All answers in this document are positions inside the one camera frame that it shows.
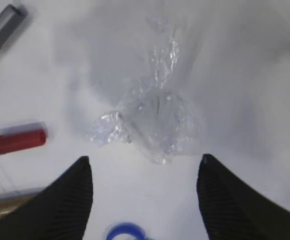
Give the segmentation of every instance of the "silver pen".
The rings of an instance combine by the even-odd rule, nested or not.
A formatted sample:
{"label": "silver pen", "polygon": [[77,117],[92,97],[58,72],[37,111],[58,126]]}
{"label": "silver pen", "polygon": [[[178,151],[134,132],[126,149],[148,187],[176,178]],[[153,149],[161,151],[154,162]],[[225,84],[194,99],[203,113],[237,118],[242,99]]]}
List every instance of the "silver pen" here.
{"label": "silver pen", "polygon": [[6,6],[0,13],[0,49],[25,17],[23,12],[12,5]]}

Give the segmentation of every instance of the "plastic bag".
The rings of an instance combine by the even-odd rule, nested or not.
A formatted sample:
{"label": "plastic bag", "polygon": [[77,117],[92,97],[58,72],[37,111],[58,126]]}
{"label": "plastic bag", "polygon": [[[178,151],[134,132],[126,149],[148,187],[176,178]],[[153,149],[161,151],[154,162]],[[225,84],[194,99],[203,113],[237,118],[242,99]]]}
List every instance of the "plastic bag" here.
{"label": "plastic bag", "polygon": [[173,156],[194,153],[198,119],[189,104],[167,86],[179,58],[179,24],[164,14],[144,21],[154,39],[138,47],[144,49],[140,57],[148,73],[133,81],[116,111],[93,123],[90,139],[100,145],[133,142],[152,162],[164,164]]}

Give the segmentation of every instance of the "white surface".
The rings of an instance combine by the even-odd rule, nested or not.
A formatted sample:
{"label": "white surface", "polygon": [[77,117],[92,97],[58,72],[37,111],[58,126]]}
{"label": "white surface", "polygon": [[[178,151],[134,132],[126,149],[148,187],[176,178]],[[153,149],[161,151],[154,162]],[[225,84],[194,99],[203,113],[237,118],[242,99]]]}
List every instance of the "white surface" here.
{"label": "white surface", "polygon": [[[0,9],[6,2],[0,0]],[[204,22],[189,25],[193,30],[181,64],[192,82],[183,92],[205,120],[201,151],[215,154],[290,210],[290,1],[275,8],[265,1],[247,2],[211,5],[215,15],[198,14]],[[207,239],[195,189],[201,156],[158,166],[132,145],[98,148],[84,137],[91,122],[110,109],[88,78],[73,75],[77,66],[88,68],[85,52],[70,55],[77,49],[72,39],[81,41],[82,49],[86,44],[70,26],[93,19],[94,1],[23,3],[32,19],[0,52],[0,129],[45,122],[50,138],[44,147],[0,156],[0,193],[44,187],[88,155],[94,204],[85,239],[103,239],[109,225],[124,221],[140,224],[155,240]],[[193,70],[186,62],[191,52]]]}

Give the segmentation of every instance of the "clear plastic wrap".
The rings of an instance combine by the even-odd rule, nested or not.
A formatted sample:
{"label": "clear plastic wrap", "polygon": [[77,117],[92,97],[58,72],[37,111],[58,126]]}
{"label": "clear plastic wrap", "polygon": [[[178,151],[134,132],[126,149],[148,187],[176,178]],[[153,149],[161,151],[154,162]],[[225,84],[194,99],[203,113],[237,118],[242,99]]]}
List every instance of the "clear plastic wrap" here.
{"label": "clear plastic wrap", "polygon": [[168,87],[179,58],[178,23],[171,23],[163,14],[144,21],[154,39],[138,47],[145,49],[140,57],[146,60],[148,73],[133,81],[117,110],[93,123],[90,139],[99,145],[135,143],[152,162],[164,164],[173,156],[194,153],[198,120],[189,104]]}

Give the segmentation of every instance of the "white table surface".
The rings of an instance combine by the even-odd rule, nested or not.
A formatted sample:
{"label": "white table surface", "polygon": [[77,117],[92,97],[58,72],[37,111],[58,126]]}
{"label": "white table surface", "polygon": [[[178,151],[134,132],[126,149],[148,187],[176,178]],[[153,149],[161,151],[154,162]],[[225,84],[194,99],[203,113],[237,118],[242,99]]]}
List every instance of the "white table surface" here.
{"label": "white table surface", "polygon": [[[231,2],[232,9],[226,11],[239,11],[236,2]],[[0,0],[0,11],[7,3],[11,1]],[[93,171],[94,203],[84,239],[104,239],[108,226],[120,222],[141,225],[155,240],[208,239],[196,194],[201,156],[182,157],[173,164],[158,166],[146,160],[132,144],[115,142],[98,147],[84,136],[92,121],[111,109],[96,97],[94,89],[90,88],[89,79],[72,76],[73,69],[79,69],[81,65],[85,67],[89,62],[83,52],[71,55],[72,49],[77,48],[73,46],[71,38],[79,39],[83,36],[75,36],[75,32],[69,30],[72,23],[90,19],[95,2],[24,0],[22,3],[29,10],[29,22],[20,31],[20,36],[9,41],[0,51],[0,129],[43,122],[48,128],[49,139],[44,147],[0,156],[0,193],[45,187],[76,159],[87,155]],[[217,11],[220,12],[225,8],[223,5],[218,7]],[[212,24],[213,31],[205,32],[211,41],[201,48],[196,59],[197,67],[189,77],[191,80],[215,80],[215,76],[221,75],[228,79],[249,76],[249,68],[246,67],[244,74],[234,74],[230,78],[228,71],[231,71],[232,66],[229,64],[222,68],[220,66],[224,61],[215,60],[218,55],[213,49],[227,58],[227,55],[231,55],[222,55],[220,49],[227,48],[222,43],[237,40],[235,34],[227,34],[231,33],[230,26],[237,19],[227,19],[226,16],[220,14],[216,17]],[[222,18],[228,20],[224,21],[226,24],[220,24]],[[244,16],[239,15],[238,18],[244,22]],[[271,51],[274,44],[262,44],[266,40],[266,31],[256,33],[265,35],[263,39],[259,38],[261,51]],[[237,53],[231,61],[234,66],[241,67],[236,58],[244,55],[242,49],[245,46],[236,48],[235,44],[229,44],[232,53]],[[255,52],[246,52],[246,59],[250,59],[250,62],[243,61],[244,66],[252,69],[258,67],[257,63],[262,58],[248,58],[258,56]],[[209,64],[213,61],[219,69],[215,75],[205,70],[212,68]],[[261,80],[252,85],[251,91],[248,87],[255,107],[252,117],[257,119],[257,124],[246,132],[244,130],[250,124],[244,122],[244,118],[235,124],[229,123],[232,119],[241,118],[235,114],[243,106],[235,105],[226,113],[226,108],[219,106],[217,101],[210,102],[207,101],[208,97],[203,97],[201,107],[207,108],[204,132],[210,136],[207,137],[208,141],[202,141],[201,152],[216,155],[252,187],[290,210],[290,54],[282,54],[282,57],[271,60],[267,69],[270,69],[269,73],[261,70],[255,77]],[[218,93],[220,98],[225,99],[225,107],[228,107],[226,104],[241,102],[242,99],[239,94],[237,98],[228,99],[226,96],[235,95],[237,89],[234,87],[232,92],[225,90],[222,93],[221,89],[226,88],[219,87],[217,81],[203,89]],[[193,92],[186,89],[184,92],[195,99]],[[224,111],[215,114],[215,106]],[[208,129],[210,126],[216,130],[211,131]]]}

